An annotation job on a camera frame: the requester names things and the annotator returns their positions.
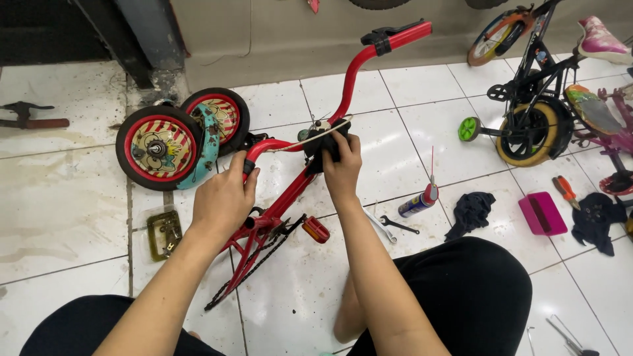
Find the pliers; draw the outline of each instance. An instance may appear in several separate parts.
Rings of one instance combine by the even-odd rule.
[[[552,178],[552,182],[554,182],[556,190],[563,195],[563,199],[567,200],[574,209],[580,210],[580,204],[578,204],[578,201],[576,200],[576,193],[572,191],[572,187],[569,185],[569,182],[567,182],[562,175]]]

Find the bicycle saddle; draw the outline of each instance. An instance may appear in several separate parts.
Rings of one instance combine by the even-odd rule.
[[[565,94],[582,121],[592,129],[609,136],[622,130],[622,125],[613,117],[606,103],[589,89],[573,84],[565,89]]]
[[[582,37],[582,43],[578,46],[580,54],[615,64],[633,64],[631,48],[627,48],[615,38],[599,18],[589,16],[584,20],[578,21],[578,24],[585,32]]]

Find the bicycle pedal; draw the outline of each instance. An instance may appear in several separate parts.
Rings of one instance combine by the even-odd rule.
[[[489,99],[504,102],[510,98],[510,90],[508,90],[507,86],[496,84],[488,89],[486,95]]]
[[[326,243],[330,238],[330,232],[314,216],[307,218],[301,227],[318,243]]]

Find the person's right hand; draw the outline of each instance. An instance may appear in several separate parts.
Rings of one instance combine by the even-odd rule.
[[[337,207],[357,199],[356,182],[358,182],[358,172],[363,161],[360,158],[358,136],[348,134],[348,139],[345,140],[345,137],[336,130],[332,130],[331,135],[339,145],[341,161],[333,162],[330,153],[323,150],[323,173],[325,173],[325,183],[330,191],[332,202]]]

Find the bicycle handlebar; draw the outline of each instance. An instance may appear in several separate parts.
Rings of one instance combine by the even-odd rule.
[[[358,73],[358,70],[360,69],[360,67],[366,61],[378,56],[378,52],[376,51],[376,48],[379,45],[380,45],[380,48],[383,50],[384,48],[387,48],[388,51],[385,53],[388,53],[396,48],[400,48],[413,41],[417,41],[423,37],[426,37],[433,32],[432,23],[425,22],[423,20],[420,20],[420,24],[418,25],[415,25],[409,28],[407,28],[407,26],[404,26],[403,28],[404,30],[398,33],[395,33],[393,35],[390,35],[386,37],[386,39],[385,38],[381,39],[379,43],[376,42],[374,43],[373,46],[367,46],[363,48],[363,50],[360,51],[360,53],[358,53],[354,57],[352,62],[349,64],[348,70],[345,74],[345,83],[343,85],[343,95],[341,98],[341,104],[339,105],[339,108],[336,109],[336,112],[334,113],[334,115],[332,115],[332,117],[330,117],[327,120],[328,123],[333,124],[336,120],[342,118],[347,113],[349,109],[349,104],[352,99],[352,93],[354,91],[354,83],[356,82],[356,74]],[[374,30],[374,32],[378,34],[380,34],[380,31],[382,31],[383,33],[386,33],[387,31],[389,31],[389,29],[382,28],[382,29]],[[246,154],[246,159],[244,160],[244,174],[242,175],[244,182],[246,182],[246,178],[248,178],[248,175],[255,168],[255,161],[260,156],[260,154],[262,154],[264,151],[268,151],[269,149],[286,148],[291,145],[293,145],[293,143],[289,143],[287,141],[281,141],[278,139],[267,139],[253,145],[253,147],[249,149],[248,153]],[[299,145],[287,150],[287,152],[298,152],[302,150],[303,150],[303,147]]]

